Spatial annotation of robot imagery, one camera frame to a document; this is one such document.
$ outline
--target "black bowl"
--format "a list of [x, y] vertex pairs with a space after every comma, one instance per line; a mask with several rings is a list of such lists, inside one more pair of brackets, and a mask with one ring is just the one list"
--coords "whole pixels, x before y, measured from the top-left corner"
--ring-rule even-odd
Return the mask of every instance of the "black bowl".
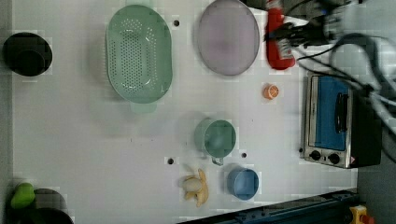
[[3, 57], [6, 65], [15, 73], [35, 77], [49, 69], [52, 50], [41, 36], [18, 33], [5, 42]]
[[73, 224], [65, 212], [53, 208], [40, 208], [28, 211], [17, 224]]

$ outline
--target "toaster oven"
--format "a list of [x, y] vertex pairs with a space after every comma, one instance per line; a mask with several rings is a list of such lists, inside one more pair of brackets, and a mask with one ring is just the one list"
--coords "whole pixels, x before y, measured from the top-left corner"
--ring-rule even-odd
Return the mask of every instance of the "toaster oven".
[[363, 98], [334, 77], [308, 76], [304, 158], [356, 168], [381, 161], [382, 126]]

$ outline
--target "green colander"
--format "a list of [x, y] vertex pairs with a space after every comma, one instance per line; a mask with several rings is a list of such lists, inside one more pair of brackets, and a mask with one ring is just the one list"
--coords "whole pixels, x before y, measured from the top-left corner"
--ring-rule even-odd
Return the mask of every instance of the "green colander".
[[172, 39], [163, 18], [149, 7], [119, 10], [106, 33], [107, 74], [133, 111], [152, 112], [172, 83]]

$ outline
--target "blue cup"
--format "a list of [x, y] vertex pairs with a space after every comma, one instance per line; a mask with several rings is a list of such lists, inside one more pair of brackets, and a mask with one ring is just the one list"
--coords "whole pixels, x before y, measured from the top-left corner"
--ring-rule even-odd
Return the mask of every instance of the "blue cup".
[[259, 177], [250, 169], [238, 167], [227, 178], [228, 191], [240, 200], [251, 199], [259, 189]]

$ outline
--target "white table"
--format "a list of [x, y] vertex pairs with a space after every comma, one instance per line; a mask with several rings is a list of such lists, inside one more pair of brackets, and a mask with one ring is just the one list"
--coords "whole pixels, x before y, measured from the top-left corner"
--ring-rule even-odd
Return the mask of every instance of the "white table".
[[[155, 113], [136, 115], [107, 80], [105, 31], [118, 9], [142, 2], [171, 27], [174, 82]], [[60, 191], [77, 224], [175, 223], [355, 188], [356, 170], [300, 159], [305, 71], [270, 69], [262, 46], [241, 76], [227, 78], [205, 67], [192, 33], [210, 2], [14, 1], [15, 32], [42, 35], [54, 54], [45, 75], [13, 77], [16, 178]], [[254, 13], [262, 35], [266, 14]], [[266, 83], [281, 89], [273, 102], [262, 98]], [[194, 128], [205, 117], [237, 128], [235, 150], [223, 167], [193, 144]], [[168, 158], [176, 164], [168, 165]], [[259, 192], [247, 202], [225, 191], [236, 164], [260, 176]], [[200, 208], [186, 202], [179, 187], [198, 168], [206, 172], [210, 193]]]

